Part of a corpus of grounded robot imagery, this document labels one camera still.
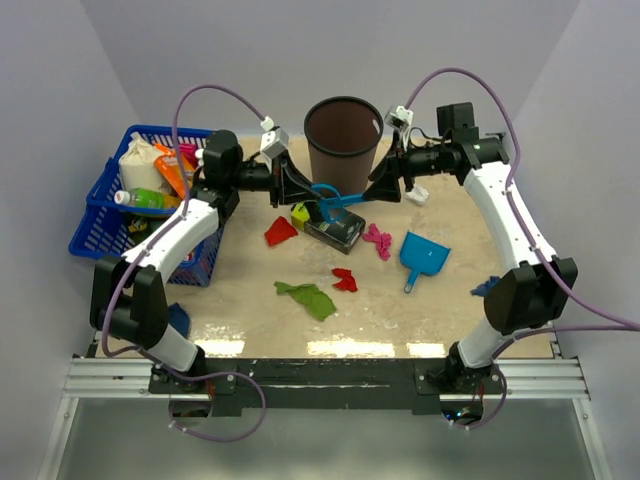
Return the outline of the pink small box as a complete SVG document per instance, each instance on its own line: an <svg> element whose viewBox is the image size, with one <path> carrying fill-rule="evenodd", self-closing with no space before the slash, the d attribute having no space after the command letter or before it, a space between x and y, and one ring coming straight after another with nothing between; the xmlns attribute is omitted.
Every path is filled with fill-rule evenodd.
<svg viewBox="0 0 640 480"><path fill-rule="evenodd" d="M195 144L180 143L179 150L183 155L194 156L199 147Z"/></svg>

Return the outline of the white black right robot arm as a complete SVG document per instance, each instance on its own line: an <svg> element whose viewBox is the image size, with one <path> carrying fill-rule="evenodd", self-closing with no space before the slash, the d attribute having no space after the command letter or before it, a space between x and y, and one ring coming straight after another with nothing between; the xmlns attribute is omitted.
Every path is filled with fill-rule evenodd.
<svg viewBox="0 0 640 480"><path fill-rule="evenodd" d="M572 286L578 269L561 258L544 239L516 185L501 140L483 138L471 103L437 109L440 141L411 145L412 111L391 108L385 122L393 140L383 160L370 174L367 201L397 202L402 189L411 190L420 176L450 174L480 210L498 249L503 274L483 301L484 316L471 334L454 343L439 372L429 382L446 391L469 392L489 375L496 351L519 334L537 333L557 319L567 303L558 286Z"/></svg>

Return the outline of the brown waste bin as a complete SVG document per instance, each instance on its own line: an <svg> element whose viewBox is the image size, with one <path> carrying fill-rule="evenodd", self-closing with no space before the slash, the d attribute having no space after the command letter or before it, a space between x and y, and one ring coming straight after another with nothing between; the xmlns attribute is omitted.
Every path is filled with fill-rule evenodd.
<svg viewBox="0 0 640 480"><path fill-rule="evenodd" d="M378 109L361 98L335 96L311 107L303 127L312 181L342 196L364 192L383 133Z"/></svg>

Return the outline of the orange snack packet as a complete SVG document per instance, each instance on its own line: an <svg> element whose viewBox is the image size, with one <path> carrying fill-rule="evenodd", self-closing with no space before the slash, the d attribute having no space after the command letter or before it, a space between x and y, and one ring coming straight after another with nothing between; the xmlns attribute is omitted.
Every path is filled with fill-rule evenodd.
<svg viewBox="0 0 640 480"><path fill-rule="evenodd" d="M191 154L182 154L182 165L186 174L187 184L184 184L182 172L180 170L175 151L160 143L154 143L153 146L160 152L160 155L154 161L156 170L167 181L175 194L184 199L187 191L193 183L193 176L196 168L192 164Z"/></svg>

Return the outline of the beige paper bag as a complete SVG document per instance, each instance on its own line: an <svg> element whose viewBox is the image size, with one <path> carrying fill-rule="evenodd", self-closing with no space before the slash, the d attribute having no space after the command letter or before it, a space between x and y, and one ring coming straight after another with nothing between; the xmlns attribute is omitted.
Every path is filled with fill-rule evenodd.
<svg viewBox="0 0 640 480"><path fill-rule="evenodd" d="M144 140L139 133L132 133L127 150L118 161L122 188L127 191L143 188L170 194L171 186L155 166L155 160L162 155L161 150Z"/></svg>

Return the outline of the red paper scrap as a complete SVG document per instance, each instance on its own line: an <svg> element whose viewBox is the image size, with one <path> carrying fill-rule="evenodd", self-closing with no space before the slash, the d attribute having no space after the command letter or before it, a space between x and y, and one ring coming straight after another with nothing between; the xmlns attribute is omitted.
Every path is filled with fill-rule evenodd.
<svg viewBox="0 0 640 480"><path fill-rule="evenodd" d="M333 284L333 287L340 291L348 291L355 293L358 291L358 286L352 271L344 268L334 268L332 274L337 278L337 281Z"/></svg>
<svg viewBox="0 0 640 480"><path fill-rule="evenodd" d="M279 216L264 233L266 243L269 247L276 246L297 235L298 232L296 228L283 216Z"/></svg>

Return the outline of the green drink bottle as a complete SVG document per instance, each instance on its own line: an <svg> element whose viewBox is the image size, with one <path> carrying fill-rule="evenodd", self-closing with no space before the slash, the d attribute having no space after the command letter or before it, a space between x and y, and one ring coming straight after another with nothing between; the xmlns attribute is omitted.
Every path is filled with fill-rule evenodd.
<svg viewBox="0 0 640 480"><path fill-rule="evenodd" d="M178 197L144 188L118 190L113 201L117 205L153 210L175 209L181 203Z"/></svg>

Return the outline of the pink paper scrap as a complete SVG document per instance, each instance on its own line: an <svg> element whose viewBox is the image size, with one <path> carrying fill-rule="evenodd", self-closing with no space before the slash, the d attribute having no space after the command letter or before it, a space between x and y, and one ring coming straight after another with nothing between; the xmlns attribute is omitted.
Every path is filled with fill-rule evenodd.
<svg viewBox="0 0 640 480"><path fill-rule="evenodd" d="M368 230L362 234L365 242L372 243L383 261L388 261L391 257L390 249L392 245L392 235L382 232L375 223L368 226Z"/></svg>

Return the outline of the white paper scrap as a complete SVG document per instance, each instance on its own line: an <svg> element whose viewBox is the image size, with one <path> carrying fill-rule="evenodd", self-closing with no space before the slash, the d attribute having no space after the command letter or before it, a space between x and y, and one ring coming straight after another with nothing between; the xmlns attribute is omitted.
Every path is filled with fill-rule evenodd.
<svg viewBox="0 0 640 480"><path fill-rule="evenodd" d="M424 205L429 199L429 192L421 185L416 184L412 190L404 193L404 197L416 205Z"/></svg>

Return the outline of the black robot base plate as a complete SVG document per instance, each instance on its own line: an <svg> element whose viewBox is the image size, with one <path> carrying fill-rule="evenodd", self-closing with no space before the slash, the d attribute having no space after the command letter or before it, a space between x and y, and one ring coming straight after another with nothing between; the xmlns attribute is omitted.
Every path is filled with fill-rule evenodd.
<svg viewBox="0 0 640 480"><path fill-rule="evenodd" d="M473 393L501 394L497 369L462 373L456 382L442 382L443 358L392 359L242 359L207 358L213 379L213 414L238 416L245 408L259 408L254 387L261 387L270 409L403 410L414 415L438 415L441 408L461 408Z"/></svg>

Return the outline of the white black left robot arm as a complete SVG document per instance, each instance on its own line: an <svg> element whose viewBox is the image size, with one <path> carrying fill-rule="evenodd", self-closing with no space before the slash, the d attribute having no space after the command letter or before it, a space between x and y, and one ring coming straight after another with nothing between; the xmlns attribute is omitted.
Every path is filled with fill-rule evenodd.
<svg viewBox="0 0 640 480"><path fill-rule="evenodd" d="M229 130L210 134L188 176L188 195L163 225L125 253L105 255L94 268L89 321L100 331L102 350L115 356L110 338L169 370L185 392L207 380L204 352L169 322L165 286L201 242L217 234L233 214L242 191L269 195L272 206L317 200L311 181L297 168L281 128L263 134L256 154L246 157Z"/></svg>

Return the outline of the blue plastic basket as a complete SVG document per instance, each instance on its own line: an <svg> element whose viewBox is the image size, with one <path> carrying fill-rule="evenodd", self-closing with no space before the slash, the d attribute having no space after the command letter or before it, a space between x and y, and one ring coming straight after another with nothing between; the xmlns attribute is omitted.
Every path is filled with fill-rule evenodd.
<svg viewBox="0 0 640 480"><path fill-rule="evenodd" d="M105 254L119 256L145 240L172 214L171 209L153 210L121 206L113 202L124 188L119 159L128 151L129 142L140 138L152 145L172 146L168 126L133 125L86 197L86 208L73 234L68 250L72 255L93 260ZM173 284L206 287L210 284L224 228L201 241L184 258L169 281Z"/></svg>

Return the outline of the red paper scrap by box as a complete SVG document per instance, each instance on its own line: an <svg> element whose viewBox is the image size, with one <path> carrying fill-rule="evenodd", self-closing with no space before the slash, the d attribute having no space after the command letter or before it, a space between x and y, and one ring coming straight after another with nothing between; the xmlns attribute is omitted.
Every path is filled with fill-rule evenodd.
<svg viewBox="0 0 640 480"><path fill-rule="evenodd" d="M283 216L279 216L264 233L266 243L269 247L276 246L297 235L298 232L296 228Z"/></svg>

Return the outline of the large green paper scrap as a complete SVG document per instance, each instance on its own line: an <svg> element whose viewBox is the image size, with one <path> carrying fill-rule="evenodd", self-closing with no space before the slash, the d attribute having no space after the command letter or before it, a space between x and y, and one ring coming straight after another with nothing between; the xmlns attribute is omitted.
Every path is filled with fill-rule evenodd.
<svg viewBox="0 0 640 480"><path fill-rule="evenodd" d="M323 322L337 311L333 300L315 284L290 285L276 281L274 286L278 295L289 295L317 321Z"/></svg>

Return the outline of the blue plastic dustpan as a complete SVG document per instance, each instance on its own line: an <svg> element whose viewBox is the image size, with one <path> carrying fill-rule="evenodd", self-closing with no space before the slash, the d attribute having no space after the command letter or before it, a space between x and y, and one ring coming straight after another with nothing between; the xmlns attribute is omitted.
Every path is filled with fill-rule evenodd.
<svg viewBox="0 0 640 480"><path fill-rule="evenodd" d="M409 270L404 292L412 292L420 275L435 276L443 269L451 249L410 231L400 249L401 264Z"/></svg>

